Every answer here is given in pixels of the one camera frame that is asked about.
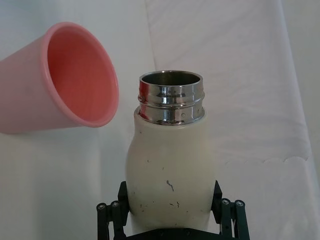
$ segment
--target black scuff mark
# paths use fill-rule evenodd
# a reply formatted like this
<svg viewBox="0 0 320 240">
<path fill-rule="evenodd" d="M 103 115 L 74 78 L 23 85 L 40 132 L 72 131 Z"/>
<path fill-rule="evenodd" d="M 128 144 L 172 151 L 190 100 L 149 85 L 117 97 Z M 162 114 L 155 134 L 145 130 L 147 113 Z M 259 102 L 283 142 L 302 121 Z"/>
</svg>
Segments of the black scuff mark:
<svg viewBox="0 0 320 240">
<path fill-rule="evenodd" d="M 171 187 L 172 192 L 174 192 L 174 191 L 175 191 L 175 190 L 174 190 L 174 186 L 173 186 L 172 184 L 170 184 L 169 180 L 167 180 L 167 181 L 166 181 L 166 184 L 168 184 L 168 185 Z"/>
</svg>

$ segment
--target bottle opening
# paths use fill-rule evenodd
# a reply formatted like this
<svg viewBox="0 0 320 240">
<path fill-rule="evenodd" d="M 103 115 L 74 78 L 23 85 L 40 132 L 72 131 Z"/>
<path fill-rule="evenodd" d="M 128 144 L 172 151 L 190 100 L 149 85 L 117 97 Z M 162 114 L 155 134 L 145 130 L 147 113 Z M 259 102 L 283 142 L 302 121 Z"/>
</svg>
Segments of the bottle opening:
<svg viewBox="0 0 320 240">
<path fill-rule="evenodd" d="M 148 73 L 141 80 L 158 86 L 184 86 L 198 83 L 201 77 L 192 72 L 170 70 Z"/>
</svg>

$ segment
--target metal linkage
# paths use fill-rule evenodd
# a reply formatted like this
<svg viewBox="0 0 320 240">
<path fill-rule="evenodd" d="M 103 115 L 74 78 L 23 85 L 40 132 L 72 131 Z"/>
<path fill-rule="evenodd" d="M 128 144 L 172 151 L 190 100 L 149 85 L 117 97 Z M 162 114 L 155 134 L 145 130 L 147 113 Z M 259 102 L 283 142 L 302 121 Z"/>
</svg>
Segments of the metal linkage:
<svg viewBox="0 0 320 240">
<path fill-rule="evenodd" d="M 245 203 L 241 200 L 231 202 L 222 198 L 222 191 L 215 182 L 211 210 L 215 222 L 220 224 L 220 233 L 211 233 L 191 228 L 155 229 L 140 234 L 126 236 L 129 201 L 127 185 L 123 181 L 118 192 L 118 201 L 111 205 L 100 203 L 97 209 L 97 240 L 109 240 L 109 223 L 113 222 L 114 240 L 250 240 Z"/>
</svg>

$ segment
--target white bottle body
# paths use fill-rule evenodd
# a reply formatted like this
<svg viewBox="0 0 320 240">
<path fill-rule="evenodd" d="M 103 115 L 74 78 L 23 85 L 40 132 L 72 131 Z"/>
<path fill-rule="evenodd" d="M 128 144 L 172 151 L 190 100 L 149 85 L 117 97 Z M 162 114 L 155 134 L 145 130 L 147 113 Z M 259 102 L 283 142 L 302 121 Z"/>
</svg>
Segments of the white bottle body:
<svg viewBox="0 0 320 240">
<path fill-rule="evenodd" d="M 215 185 L 206 116 L 158 125 L 134 114 L 126 184 L 135 233 L 158 228 L 206 230 Z"/>
</svg>

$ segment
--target cup rim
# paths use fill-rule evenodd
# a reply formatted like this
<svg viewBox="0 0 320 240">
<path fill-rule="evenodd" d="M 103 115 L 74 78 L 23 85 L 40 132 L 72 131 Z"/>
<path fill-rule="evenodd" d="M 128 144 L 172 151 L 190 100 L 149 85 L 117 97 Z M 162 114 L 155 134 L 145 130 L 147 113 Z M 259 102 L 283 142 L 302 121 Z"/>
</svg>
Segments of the cup rim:
<svg viewBox="0 0 320 240">
<path fill-rule="evenodd" d="M 109 87 L 111 88 L 111 92 L 113 93 L 113 97 L 111 98 L 111 102 L 109 103 L 108 108 L 105 111 L 105 114 L 100 119 L 97 119 L 95 121 L 88 121 L 85 119 L 82 119 L 78 115 L 76 115 L 63 101 L 63 99 L 60 97 L 54 82 L 51 78 L 50 70 L 49 70 L 49 63 L 48 63 L 48 48 L 50 40 L 52 39 L 53 35 L 60 29 L 63 28 L 73 28 L 78 31 L 81 31 L 85 36 L 87 36 L 93 44 L 95 44 L 96 48 L 101 49 L 100 53 L 103 57 L 103 60 L 106 64 L 106 68 L 108 68 L 111 72 L 111 79 L 108 79 L 109 81 Z M 73 22 L 59 22 L 51 26 L 48 31 L 44 34 L 42 41 L 41 41 L 41 72 L 44 78 L 44 83 L 46 85 L 46 89 L 48 90 L 49 95 L 53 99 L 53 102 L 55 105 L 60 109 L 70 120 L 75 122 L 78 125 L 91 127 L 91 128 L 98 128 L 106 125 L 109 123 L 113 117 L 116 114 L 118 104 L 119 104 L 119 86 L 118 86 L 118 80 L 117 75 L 114 69 L 114 66 L 111 62 L 110 57 L 108 56 L 107 52 L 105 51 L 102 44 L 98 41 L 98 39 L 90 33 L 87 29 L 84 27 L 73 23 Z"/>
</svg>

